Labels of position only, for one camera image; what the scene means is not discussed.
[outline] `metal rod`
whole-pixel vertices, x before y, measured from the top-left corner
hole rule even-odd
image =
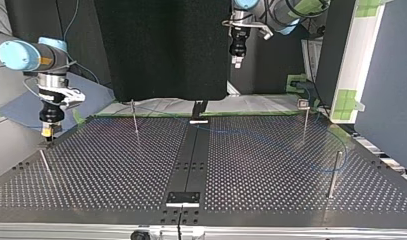
[[[337,155],[336,155],[336,161],[334,163],[334,171],[333,171],[333,176],[331,178],[331,184],[330,184],[330,189],[328,191],[328,198],[332,198],[333,194],[334,194],[334,188],[335,188],[335,184],[337,181],[337,169],[338,169],[338,164],[340,162],[340,159],[343,156],[343,152],[338,151]]]
[[[308,109],[306,110],[306,118],[305,118],[305,132],[306,132],[306,129],[307,129],[307,127],[308,127],[309,110],[310,110],[310,108],[308,108]]]
[[[41,157],[43,158],[45,168],[47,169],[47,171],[51,172],[50,166],[48,165],[48,162],[47,162],[47,158],[45,157],[45,154],[44,154],[44,150],[40,150],[40,154],[41,154]]]
[[[137,125],[137,118],[135,116],[135,102],[134,102],[134,100],[131,101],[131,111],[132,111],[132,116],[134,117],[135,132],[138,133],[138,125]]]

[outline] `black fabric backdrop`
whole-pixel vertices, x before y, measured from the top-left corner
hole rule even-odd
[[[220,100],[227,93],[229,0],[95,0],[120,101]]]

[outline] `robotic arm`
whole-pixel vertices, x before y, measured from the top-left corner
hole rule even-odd
[[[39,113],[42,135],[52,141],[65,118],[63,110],[85,101],[85,95],[70,88],[66,79],[70,65],[66,43],[44,37],[38,43],[28,43],[0,32],[0,61],[13,70],[38,72],[38,95],[43,103]]]
[[[232,14],[223,22],[230,27],[232,64],[240,68],[246,55],[251,28],[259,29],[265,40],[274,32],[290,34],[307,18],[318,17],[329,7],[329,0],[232,0]]]

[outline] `perforated metal table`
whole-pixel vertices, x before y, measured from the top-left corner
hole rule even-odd
[[[0,177],[0,230],[407,229],[407,181],[326,120],[311,117],[306,132],[300,115],[138,125],[137,134],[130,118],[94,118],[14,166]],[[338,151],[344,157],[328,198]],[[198,192],[200,206],[167,208],[170,192]]]

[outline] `metal plate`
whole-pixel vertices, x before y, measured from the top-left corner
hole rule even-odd
[[[305,133],[303,116],[210,122],[206,179],[187,188],[203,192],[197,225],[407,228],[407,181],[341,129],[310,118]],[[347,157],[328,199],[337,151]]]
[[[131,118],[93,119],[3,176],[0,221],[160,224],[187,126],[137,121],[138,134]]]

